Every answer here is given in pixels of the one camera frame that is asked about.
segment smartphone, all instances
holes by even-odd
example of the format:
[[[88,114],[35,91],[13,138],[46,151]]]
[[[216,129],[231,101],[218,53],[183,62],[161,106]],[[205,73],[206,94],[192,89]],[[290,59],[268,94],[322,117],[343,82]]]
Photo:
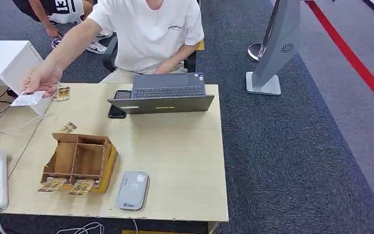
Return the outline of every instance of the smartphone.
[[[115,93],[114,99],[129,99],[131,96],[131,90],[118,90]],[[120,110],[118,107],[111,105],[110,111],[108,112],[108,118],[125,118],[127,113]]]
[[[145,172],[124,173],[120,192],[117,197],[117,207],[123,210],[137,211],[143,207],[149,175]]]

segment laptop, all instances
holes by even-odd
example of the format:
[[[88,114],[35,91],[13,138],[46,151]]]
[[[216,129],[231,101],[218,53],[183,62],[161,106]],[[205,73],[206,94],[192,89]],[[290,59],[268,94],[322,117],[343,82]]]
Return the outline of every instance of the laptop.
[[[136,75],[129,99],[108,102],[127,114],[207,111],[214,95],[206,95],[203,73]]]

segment table leg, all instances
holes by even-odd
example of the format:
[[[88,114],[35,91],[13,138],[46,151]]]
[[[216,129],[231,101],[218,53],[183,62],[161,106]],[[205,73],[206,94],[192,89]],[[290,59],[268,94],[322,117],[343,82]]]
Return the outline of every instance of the table leg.
[[[208,223],[208,234],[213,234],[220,222],[209,222]]]

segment laptop touchpad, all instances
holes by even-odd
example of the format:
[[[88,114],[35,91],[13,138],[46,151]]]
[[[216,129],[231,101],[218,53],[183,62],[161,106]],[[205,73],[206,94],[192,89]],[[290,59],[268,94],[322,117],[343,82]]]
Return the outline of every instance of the laptop touchpad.
[[[173,75],[166,76],[166,86],[167,87],[184,87],[188,86],[188,76],[187,75]]]

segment office chair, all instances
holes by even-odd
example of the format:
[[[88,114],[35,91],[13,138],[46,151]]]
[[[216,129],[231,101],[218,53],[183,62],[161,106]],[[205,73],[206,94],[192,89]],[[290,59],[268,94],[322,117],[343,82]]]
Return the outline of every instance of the office chair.
[[[114,60],[117,54],[117,44],[118,38],[116,35],[114,35],[108,44],[107,50],[102,55],[102,64],[111,72],[116,70]],[[194,53],[184,60],[184,68],[187,69],[187,72],[196,72],[196,51],[194,51]]]

